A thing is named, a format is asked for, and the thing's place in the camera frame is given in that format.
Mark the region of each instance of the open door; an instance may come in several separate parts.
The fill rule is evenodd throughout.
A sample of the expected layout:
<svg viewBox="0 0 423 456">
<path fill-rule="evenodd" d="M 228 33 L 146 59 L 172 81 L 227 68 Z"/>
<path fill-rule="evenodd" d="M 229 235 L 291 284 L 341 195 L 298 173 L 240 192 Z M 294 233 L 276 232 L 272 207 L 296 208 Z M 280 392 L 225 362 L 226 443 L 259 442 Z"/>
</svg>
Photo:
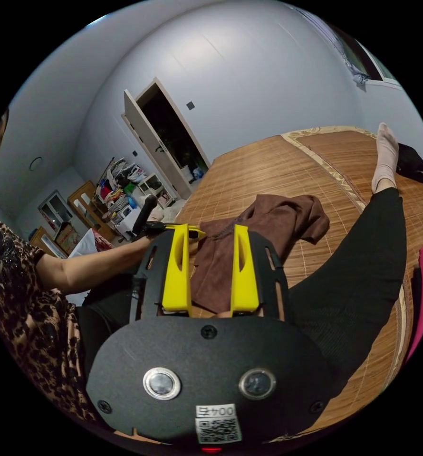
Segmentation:
<svg viewBox="0 0 423 456">
<path fill-rule="evenodd" d="M 162 176 L 172 185 L 180 198 L 187 200 L 192 193 L 189 182 L 127 90 L 125 90 L 125 117 Z"/>
</svg>

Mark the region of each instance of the leg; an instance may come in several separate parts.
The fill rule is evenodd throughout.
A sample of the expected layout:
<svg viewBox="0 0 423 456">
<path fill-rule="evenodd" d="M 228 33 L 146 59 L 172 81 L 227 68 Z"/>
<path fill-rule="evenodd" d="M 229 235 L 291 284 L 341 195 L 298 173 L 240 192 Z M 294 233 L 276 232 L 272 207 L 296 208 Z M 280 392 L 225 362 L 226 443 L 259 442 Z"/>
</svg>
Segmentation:
<svg viewBox="0 0 423 456">
<path fill-rule="evenodd" d="M 84 370 L 88 378 L 102 344 L 129 323 L 132 274 L 119 274 L 89 292 L 77 308 L 81 341 L 85 351 Z"/>
<path fill-rule="evenodd" d="M 387 323 L 404 277 L 402 199 L 393 174 L 389 179 L 387 169 L 383 177 L 380 171 L 370 203 L 331 258 L 290 291 L 294 323 L 330 363 L 337 394 Z"/>
</svg>

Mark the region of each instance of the leopard print top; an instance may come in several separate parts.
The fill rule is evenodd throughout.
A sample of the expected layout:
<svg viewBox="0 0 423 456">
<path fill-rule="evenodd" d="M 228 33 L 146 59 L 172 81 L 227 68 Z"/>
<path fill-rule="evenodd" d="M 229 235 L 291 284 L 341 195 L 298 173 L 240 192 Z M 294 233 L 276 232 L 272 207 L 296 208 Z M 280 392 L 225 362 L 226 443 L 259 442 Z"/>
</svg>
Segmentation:
<svg viewBox="0 0 423 456">
<path fill-rule="evenodd" d="M 82 377 L 75 306 L 43 291 L 35 266 L 44 252 L 0 222 L 0 335 L 25 375 L 67 414 L 98 423 Z"/>
</svg>

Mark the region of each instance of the wooden cabinet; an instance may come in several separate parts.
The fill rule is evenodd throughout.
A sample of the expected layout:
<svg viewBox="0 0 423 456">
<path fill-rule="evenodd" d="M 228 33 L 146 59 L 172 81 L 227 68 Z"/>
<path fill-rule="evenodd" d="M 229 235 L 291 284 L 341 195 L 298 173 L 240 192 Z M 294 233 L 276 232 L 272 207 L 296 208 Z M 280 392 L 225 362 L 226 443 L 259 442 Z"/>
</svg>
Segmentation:
<svg viewBox="0 0 423 456">
<path fill-rule="evenodd" d="M 112 242 L 116 234 L 101 219 L 98 209 L 92 203 L 95 190 L 95 185 L 89 180 L 69 196 L 67 203 L 87 227 L 93 228 L 107 241 Z"/>
<path fill-rule="evenodd" d="M 39 227 L 35 232 L 34 236 L 31 238 L 29 243 L 34 246 L 38 247 L 43 250 L 48 255 L 52 257 L 64 257 L 67 258 L 67 253 L 58 245 L 56 242 L 51 238 L 51 236 L 47 233 L 45 228 Z"/>
</svg>

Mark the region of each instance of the curtain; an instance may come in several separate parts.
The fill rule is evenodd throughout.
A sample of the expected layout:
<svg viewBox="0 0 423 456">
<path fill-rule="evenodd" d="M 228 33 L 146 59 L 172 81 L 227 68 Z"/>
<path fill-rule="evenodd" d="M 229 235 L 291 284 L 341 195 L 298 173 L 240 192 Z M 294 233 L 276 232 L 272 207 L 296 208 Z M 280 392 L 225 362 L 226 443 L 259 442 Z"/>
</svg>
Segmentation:
<svg viewBox="0 0 423 456">
<path fill-rule="evenodd" d="M 42 217 L 47 221 L 47 223 L 51 226 L 51 229 L 53 231 L 56 231 L 57 227 L 55 226 L 55 224 L 50 220 L 50 218 L 48 217 L 48 215 L 41 209 L 39 208 L 39 212 L 42 214 Z"/>
<path fill-rule="evenodd" d="M 369 75 L 363 73 L 359 68 L 357 68 L 353 63 L 349 61 L 340 38 L 322 19 L 320 19 L 318 16 L 315 16 L 314 14 L 309 13 L 308 11 L 305 11 L 304 9 L 297 8 L 292 5 L 286 6 L 302 15 L 308 22 L 310 22 L 310 24 L 316 28 L 319 33 L 321 33 L 324 38 L 332 43 L 334 48 L 340 53 L 346 67 L 353 75 L 353 80 L 355 82 L 360 85 L 364 85 L 370 79 Z"/>
</svg>

